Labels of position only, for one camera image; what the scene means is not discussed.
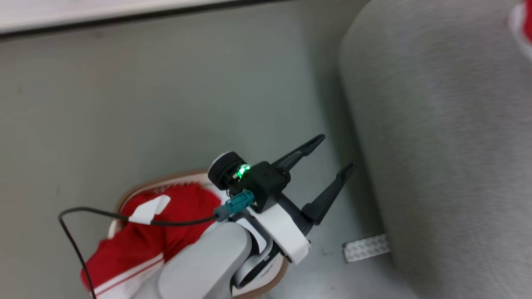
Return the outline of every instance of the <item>gray fabric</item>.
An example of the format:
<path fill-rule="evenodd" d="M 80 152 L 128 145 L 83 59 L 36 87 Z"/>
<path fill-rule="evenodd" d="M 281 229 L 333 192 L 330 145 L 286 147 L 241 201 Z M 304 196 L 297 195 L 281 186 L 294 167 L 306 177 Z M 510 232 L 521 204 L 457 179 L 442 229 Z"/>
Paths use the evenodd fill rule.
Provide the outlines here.
<path fill-rule="evenodd" d="M 532 65 L 514 1 L 373 0 L 341 53 L 397 266 L 421 298 L 532 298 Z"/>

